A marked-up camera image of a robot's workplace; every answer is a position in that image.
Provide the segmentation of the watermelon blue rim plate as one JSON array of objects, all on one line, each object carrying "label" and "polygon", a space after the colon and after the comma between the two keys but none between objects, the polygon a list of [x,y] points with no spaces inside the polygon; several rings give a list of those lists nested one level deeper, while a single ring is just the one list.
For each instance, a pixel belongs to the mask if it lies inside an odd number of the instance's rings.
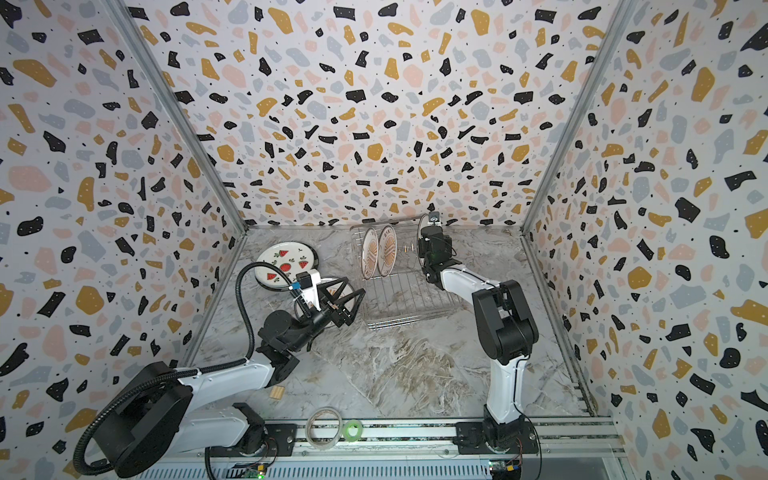
[{"label": "watermelon blue rim plate", "polygon": [[[302,242],[286,241],[270,246],[257,258],[258,262],[269,263],[279,268],[291,281],[295,280],[298,272],[303,272],[299,267]],[[286,290],[288,283],[272,269],[257,267],[254,276],[259,285],[271,290]]]}]

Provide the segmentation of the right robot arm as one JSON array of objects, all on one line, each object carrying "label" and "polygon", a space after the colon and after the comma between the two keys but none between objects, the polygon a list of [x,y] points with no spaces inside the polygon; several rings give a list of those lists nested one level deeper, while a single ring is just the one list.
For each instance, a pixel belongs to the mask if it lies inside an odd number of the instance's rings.
[{"label": "right robot arm", "polygon": [[525,423],[525,367],[539,340],[538,327],[520,284],[497,282],[454,257],[452,238],[437,224],[419,228],[418,257],[428,283],[466,301],[480,345],[491,363],[481,441],[497,451],[517,444]]}]

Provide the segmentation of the green rim plate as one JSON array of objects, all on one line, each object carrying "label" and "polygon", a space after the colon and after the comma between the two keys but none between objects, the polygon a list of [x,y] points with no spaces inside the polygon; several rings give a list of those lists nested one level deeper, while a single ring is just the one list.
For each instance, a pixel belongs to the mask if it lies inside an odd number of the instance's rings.
[{"label": "green rim plate", "polygon": [[417,228],[417,236],[418,237],[422,236],[422,230],[425,227],[427,227],[428,225],[429,225],[429,216],[428,215],[423,215],[420,218],[419,223],[418,223],[418,228]]}]

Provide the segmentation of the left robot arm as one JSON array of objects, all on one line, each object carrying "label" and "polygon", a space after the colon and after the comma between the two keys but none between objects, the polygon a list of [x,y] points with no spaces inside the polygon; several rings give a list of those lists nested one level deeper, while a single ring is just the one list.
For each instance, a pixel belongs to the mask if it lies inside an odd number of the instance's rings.
[{"label": "left robot arm", "polygon": [[277,310],[255,331],[246,327],[249,352],[219,365],[173,369],[162,361],[144,367],[86,427],[73,453],[81,475],[108,472],[136,476],[170,453],[231,448],[242,456],[277,447],[264,418],[245,402],[220,410],[209,405],[248,390],[279,385],[298,366],[297,353],[330,324],[354,322],[365,290],[350,287],[347,278],[314,286],[315,299],[294,283],[290,292],[304,313],[296,318]]}]

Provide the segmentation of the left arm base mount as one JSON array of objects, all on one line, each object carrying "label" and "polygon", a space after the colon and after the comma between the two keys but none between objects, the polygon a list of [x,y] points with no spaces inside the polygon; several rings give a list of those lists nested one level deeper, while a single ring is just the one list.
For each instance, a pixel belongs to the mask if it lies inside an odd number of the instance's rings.
[{"label": "left arm base mount", "polygon": [[267,423],[250,427],[244,437],[231,447],[212,447],[212,458],[253,459],[289,457],[297,439],[295,423]]}]

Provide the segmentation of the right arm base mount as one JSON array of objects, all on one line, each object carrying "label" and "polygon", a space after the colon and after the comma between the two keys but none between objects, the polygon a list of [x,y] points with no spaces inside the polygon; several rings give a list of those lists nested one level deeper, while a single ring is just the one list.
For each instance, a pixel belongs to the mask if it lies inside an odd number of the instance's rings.
[{"label": "right arm base mount", "polygon": [[537,434],[525,419],[497,425],[492,419],[459,422],[452,443],[462,455],[537,454]]}]

